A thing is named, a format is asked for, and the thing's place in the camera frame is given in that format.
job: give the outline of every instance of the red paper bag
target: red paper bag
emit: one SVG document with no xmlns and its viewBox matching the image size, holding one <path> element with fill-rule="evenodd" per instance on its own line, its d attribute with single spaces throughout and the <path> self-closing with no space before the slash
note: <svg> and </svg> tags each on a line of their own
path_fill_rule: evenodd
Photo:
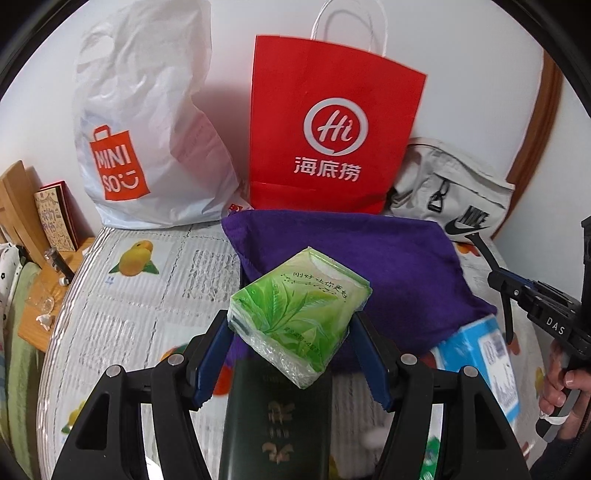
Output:
<svg viewBox="0 0 591 480">
<path fill-rule="evenodd" d="M 402 162 L 426 76 L 367 51 L 256 38 L 251 203 L 379 213 Z"/>
</svg>

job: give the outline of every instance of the bed sheet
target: bed sheet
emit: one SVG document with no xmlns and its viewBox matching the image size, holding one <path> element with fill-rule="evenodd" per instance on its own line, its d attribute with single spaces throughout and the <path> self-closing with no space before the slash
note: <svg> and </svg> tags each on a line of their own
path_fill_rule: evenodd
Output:
<svg viewBox="0 0 591 480">
<path fill-rule="evenodd" d="M 134 245 L 151 247 L 151 265 L 136 276 L 123 277 L 116 267 Z M 487 267 L 477 257 L 474 261 L 459 255 L 471 288 L 498 304 L 486 285 Z M 42 477 L 51 477 L 82 402 L 109 365 L 121 364 L 127 371 L 153 367 L 170 349 L 204 333 L 238 287 L 239 260 L 218 223 L 163 231 L 103 229 L 64 299 L 44 364 L 37 412 Z M 535 340 L 529 321 L 520 320 L 519 312 L 514 316 L 522 348 L 535 356 L 533 364 L 528 359 L 514 362 L 523 416 L 518 437 L 536 455 L 539 446 L 530 435 L 532 419 L 523 398 L 535 398 L 529 377 L 541 357 L 537 344 L 529 344 Z M 219 470 L 226 405 L 227 397 L 213 397 L 191 414 L 213 480 Z M 365 449 L 361 438 L 386 418 L 363 375 L 335 377 L 331 454 L 342 478 L 371 474 L 379 452 Z M 158 462 L 149 406 L 142 408 L 142 425 L 146 455 Z"/>
</svg>

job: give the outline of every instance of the passport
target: passport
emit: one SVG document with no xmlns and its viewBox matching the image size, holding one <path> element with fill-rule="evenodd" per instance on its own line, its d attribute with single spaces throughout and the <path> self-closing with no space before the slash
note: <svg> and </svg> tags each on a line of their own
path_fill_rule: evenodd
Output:
<svg viewBox="0 0 591 480">
<path fill-rule="evenodd" d="M 239 360 L 219 480 L 326 480 L 331 413 L 329 371 L 302 390 L 259 355 Z"/>
</svg>

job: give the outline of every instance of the purple towel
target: purple towel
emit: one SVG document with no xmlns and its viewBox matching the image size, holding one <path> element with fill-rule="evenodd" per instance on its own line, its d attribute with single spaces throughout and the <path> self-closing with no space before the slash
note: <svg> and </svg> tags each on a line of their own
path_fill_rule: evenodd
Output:
<svg viewBox="0 0 591 480">
<path fill-rule="evenodd" d="M 369 280 L 364 310 L 376 329 L 402 353 L 422 356 L 496 308 L 475 297 L 464 280 L 454 246 L 435 222 L 365 213 L 249 210 L 222 220 L 249 281 L 260 278 L 306 247 Z M 240 342 L 231 354 L 239 355 Z M 348 342 L 331 362 L 356 370 Z"/>
</svg>

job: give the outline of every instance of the finger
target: finger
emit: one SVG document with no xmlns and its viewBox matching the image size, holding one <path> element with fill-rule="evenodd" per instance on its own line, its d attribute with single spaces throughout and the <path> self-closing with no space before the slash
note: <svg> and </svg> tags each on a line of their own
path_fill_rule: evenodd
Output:
<svg viewBox="0 0 591 480">
<path fill-rule="evenodd" d="M 564 384 L 571 390 L 591 393 L 591 374 L 586 370 L 574 370 L 564 376 Z"/>
<path fill-rule="evenodd" d="M 564 371 L 562 369 L 560 360 L 561 355 L 551 355 L 550 367 L 548 369 L 548 374 L 546 375 L 546 378 L 549 380 L 549 382 L 554 386 L 554 388 L 558 390 L 562 390 L 564 388 Z"/>
<path fill-rule="evenodd" d="M 566 401 L 566 395 L 554 388 L 549 382 L 544 382 L 544 399 L 555 407 L 562 407 Z"/>
<path fill-rule="evenodd" d="M 552 343 L 550 344 L 550 353 L 556 355 L 557 357 L 560 357 L 562 355 L 562 352 L 562 347 L 560 346 L 558 341 L 552 340 Z"/>
<path fill-rule="evenodd" d="M 540 397 L 540 401 L 538 403 L 540 405 L 540 410 L 545 414 L 552 415 L 554 413 L 554 406 L 551 405 L 544 397 Z"/>
<path fill-rule="evenodd" d="M 583 416 L 585 415 L 585 410 L 587 410 L 587 405 L 589 404 L 589 394 L 585 392 L 581 392 L 579 398 L 577 399 L 576 403 L 574 404 L 572 416 L 575 416 L 579 419 L 579 424 L 581 420 L 583 420 Z"/>
</svg>

